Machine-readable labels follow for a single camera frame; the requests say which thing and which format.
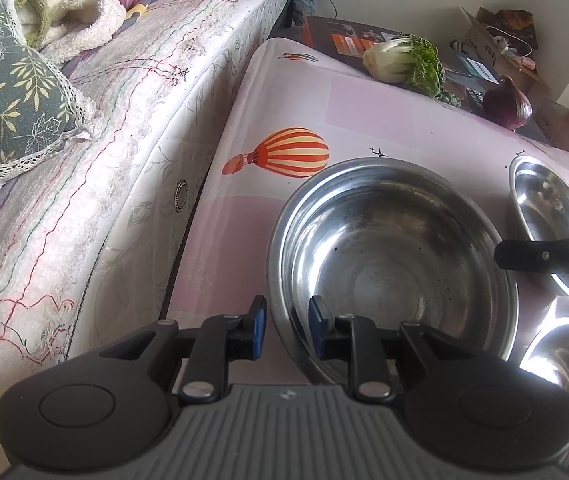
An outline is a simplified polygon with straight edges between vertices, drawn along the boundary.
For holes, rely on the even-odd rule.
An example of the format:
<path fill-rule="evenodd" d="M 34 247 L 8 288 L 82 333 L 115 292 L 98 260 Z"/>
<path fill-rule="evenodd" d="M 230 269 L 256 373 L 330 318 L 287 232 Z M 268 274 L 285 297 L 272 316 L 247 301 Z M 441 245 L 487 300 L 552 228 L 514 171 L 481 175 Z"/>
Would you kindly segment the deep steel bowl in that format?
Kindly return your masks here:
<path fill-rule="evenodd" d="M 508 359 L 519 324 L 514 278 L 493 252 L 501 237 L 446 179 L 387 158 L 344 160 L 287 200 L 272 231 L 268 304 L 286 351 L 317 384 L 346 367 L 316 356 L 309 301 L 381 328 L 419 322 Z"/>

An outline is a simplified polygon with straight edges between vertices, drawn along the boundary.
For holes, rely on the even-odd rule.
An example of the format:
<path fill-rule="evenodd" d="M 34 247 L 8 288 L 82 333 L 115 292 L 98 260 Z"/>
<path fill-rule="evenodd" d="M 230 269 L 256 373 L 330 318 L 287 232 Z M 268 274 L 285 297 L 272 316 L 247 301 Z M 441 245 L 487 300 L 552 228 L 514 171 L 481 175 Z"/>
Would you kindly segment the white quilted mattress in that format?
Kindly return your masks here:
<path fill-rule="evenodd" d="M 75 66 L 91 137 L 0 192 L 0 396 L 158 318 L 246 67 L 288 2 L 158 0 Z"/>

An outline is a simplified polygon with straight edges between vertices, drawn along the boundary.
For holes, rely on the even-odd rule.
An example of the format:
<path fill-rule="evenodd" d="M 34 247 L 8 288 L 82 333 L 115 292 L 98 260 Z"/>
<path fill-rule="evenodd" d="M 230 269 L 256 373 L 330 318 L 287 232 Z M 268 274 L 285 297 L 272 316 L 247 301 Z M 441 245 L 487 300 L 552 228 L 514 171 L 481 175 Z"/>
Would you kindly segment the red onion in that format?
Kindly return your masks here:
<path fill-rule="evenodd" d="M 534 113 L 527 95 L 509 76 L 501 76 L 499 84 L 484 93 L 482 110 L 488 120 L 509 130 L 526 126 Z"/>

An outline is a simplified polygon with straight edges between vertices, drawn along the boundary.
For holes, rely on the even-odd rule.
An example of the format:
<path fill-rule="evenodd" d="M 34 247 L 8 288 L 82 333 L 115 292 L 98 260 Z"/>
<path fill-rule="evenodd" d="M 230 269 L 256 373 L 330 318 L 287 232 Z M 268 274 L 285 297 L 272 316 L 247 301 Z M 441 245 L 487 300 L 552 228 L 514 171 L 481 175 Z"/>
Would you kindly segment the open cardboard box with clutter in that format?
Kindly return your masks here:
<path fill-rule="evenodd" d="M 525 93 L 533 89 L 549 89 L 537 72 L 530 44 L 499 27 L 478 21 L 462 6 L 459 11 L 469 25 L 463 42 L 480 61 L 497 75 L 509 76 Z"/>

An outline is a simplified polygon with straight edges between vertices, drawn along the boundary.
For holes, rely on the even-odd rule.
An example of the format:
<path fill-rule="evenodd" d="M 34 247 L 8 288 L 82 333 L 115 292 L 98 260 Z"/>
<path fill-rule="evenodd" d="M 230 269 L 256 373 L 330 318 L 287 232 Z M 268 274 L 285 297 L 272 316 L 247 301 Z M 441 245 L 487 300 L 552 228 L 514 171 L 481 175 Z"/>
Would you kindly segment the bok choy cabbage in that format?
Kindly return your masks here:
<path fill-rule="evenodd" d="M 433 42 L 412 34 L 375 44 L 363 52 L 362 64 L 385 84 L 403 84 L 437 101 L 459 107 L 461 101 L 445 88 L 446 74 Z"/>

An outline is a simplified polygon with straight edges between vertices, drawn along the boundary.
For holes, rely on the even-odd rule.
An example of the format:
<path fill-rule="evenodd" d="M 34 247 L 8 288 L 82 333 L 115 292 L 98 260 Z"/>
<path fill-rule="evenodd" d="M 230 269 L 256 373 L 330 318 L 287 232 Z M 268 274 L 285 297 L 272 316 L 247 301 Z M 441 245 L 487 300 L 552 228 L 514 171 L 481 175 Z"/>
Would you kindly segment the pink balloon tablecloth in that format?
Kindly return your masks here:
<path fill-rule="evenodd" d="M 284 205 L 304 182 L 344 160 L 398 159 L 433 171 L 484 211 L 501 240 L 512 238 L 509 167 L 519 155 L 540 159 L 569 184 L 568 152 L 380 84 L 297 42 L 271 39 L 243 78 L 156 320 L 191 327 L 237 313 L 256 295 L 268 300 L 268 246 Z M 520 360 L 546 325 L 569 318 L 569 298 L 538 286 L 534 274 L 510 275 L 519 296 L 510 356 Z M 242 382 L 307 379 L 271 313 L 263 361 L 238 366 L 236 375 Z"/>

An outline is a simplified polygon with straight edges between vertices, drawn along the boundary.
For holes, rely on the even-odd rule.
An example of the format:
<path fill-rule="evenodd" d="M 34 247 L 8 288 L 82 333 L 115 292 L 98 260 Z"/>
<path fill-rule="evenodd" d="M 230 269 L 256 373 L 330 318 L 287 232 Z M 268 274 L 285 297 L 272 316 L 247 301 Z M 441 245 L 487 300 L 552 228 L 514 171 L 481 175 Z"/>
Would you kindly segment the green leaf pattern pillow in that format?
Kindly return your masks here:
<path fill-rule="evenodd" d="M 26 43 L 15 0 L 0 0 L 0 190 L 84 134 L 94 116 L 94 102 Z"/>

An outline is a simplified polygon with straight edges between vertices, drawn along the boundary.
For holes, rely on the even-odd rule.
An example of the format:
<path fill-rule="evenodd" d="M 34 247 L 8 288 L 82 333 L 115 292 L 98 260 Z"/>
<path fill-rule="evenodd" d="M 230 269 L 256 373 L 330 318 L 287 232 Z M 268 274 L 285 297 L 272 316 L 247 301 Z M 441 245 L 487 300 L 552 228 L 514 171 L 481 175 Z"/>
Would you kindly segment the dark Philips appliance box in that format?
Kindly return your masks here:
<path fill-rule="evenodd" d="M 363 52 L 375 44 L 382 44 L 401 34 L 409 32 L 396 32 L 396 30 L 336 18 L 318 18 L 318 16 L 305 18 L 304 24 L 301 25 L 301 38 L 306 46 L 336 58 L 339 62 L 367 75 L 369 73 L 362 64 Z M 461 101 L 459 107 L 475 114 L 482 114 L 484 93 L 497 86 L 497 77 L 489 75 L 485 78 L 485 75 L 490 74 L 490 69 L 461 52 L 447 48 L 438 49 L 438 53 L 445 69 L 445 88 Z M 395 86 L 420 93 L 403 84 Z"/>

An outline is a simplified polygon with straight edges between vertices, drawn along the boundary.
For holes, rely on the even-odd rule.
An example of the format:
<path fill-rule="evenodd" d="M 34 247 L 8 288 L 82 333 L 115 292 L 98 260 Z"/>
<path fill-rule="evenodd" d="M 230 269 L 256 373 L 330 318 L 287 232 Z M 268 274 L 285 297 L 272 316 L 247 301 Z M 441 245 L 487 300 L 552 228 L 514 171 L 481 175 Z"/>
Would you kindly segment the white fleece blanket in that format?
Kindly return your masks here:
<path fill-rule="evenodd" d="M 62 66 L 107 44 L 124 24 L 120 0 L 14 0 L 26 43 Z"/>

